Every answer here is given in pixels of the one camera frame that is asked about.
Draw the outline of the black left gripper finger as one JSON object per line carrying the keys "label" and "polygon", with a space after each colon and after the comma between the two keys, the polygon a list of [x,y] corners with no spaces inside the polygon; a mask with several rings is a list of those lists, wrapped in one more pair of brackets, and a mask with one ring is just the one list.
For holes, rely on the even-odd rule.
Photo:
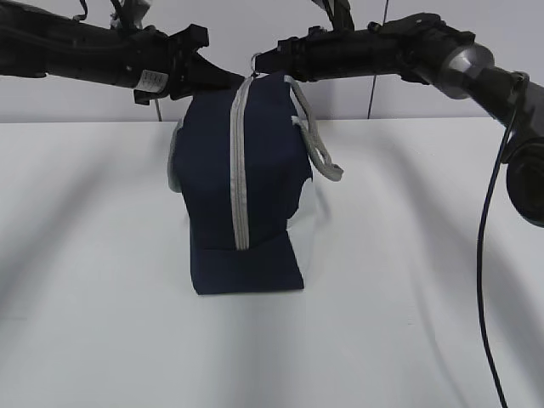
{"label": "black left gripper finger", "polygon": [[191,51],[186,59],[186,95],[207,91],[238,88],[246,78],[226,71],[209,62],[198,52]]}

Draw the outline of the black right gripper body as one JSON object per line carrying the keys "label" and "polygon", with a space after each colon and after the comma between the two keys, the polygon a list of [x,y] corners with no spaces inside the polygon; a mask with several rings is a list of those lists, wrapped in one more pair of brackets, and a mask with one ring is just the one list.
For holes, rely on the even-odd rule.
{"label": "black right gripper body", "polygon": [[381,27],[375,31],[315,31],[306,37],[278,42],[278,49],[295,48],[303,54],[302,82],[371,77],[400,70],[404,36]]}

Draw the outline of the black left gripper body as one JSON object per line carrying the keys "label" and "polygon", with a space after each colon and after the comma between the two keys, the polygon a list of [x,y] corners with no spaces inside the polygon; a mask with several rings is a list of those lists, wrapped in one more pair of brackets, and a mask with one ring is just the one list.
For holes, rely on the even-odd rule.
{"label": "black left gripper body", "polygon": [[207,63],[198,54],[209,45],[207,28],[191,24],[173,35],[153,26],[127,34],[134,52],[137,82],[134,102],[147,105],[153,99],[182,99],[209,87]]}

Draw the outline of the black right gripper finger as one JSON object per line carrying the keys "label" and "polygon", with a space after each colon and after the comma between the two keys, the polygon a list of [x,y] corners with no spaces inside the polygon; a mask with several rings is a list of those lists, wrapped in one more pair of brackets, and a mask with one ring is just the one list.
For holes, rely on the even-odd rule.
{"label": "black right gripper finger", "polygon": [[260,73],[272,74],[283,71],[292,77],[306,76],[303,67],[303,54],[295,48],[276,48],[258,54],[254,65],[256,71]]}

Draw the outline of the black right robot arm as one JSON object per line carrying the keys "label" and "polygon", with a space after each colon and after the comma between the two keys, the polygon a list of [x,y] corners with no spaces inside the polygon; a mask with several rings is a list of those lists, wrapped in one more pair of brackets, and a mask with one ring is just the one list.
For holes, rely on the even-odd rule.
{"label": "black right robot arm", "polygon": [[420,13],[364,30],[312,27],[255,59],[257,71],[284,71],[300,82],[396,74],[432,85],[451,99],[472,99],[513,136],[501,154],[507,193],[528,222],[543,225],[543,88],[527,74],[505,71],[470,31]]}

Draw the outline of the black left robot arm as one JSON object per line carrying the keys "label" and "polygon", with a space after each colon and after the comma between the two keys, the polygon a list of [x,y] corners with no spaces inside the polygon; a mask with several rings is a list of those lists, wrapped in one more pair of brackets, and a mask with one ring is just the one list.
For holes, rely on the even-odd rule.
{"label": "black left robot arm", "polygon": [[133,90],[138,105],[234,88],[244,78],[199,55],[207,28],[191,24],[168,35],[143,18],[149,1],[115,1],[110,26],[86,23],[16,1],[1,3],[1,73],[71,78]]}

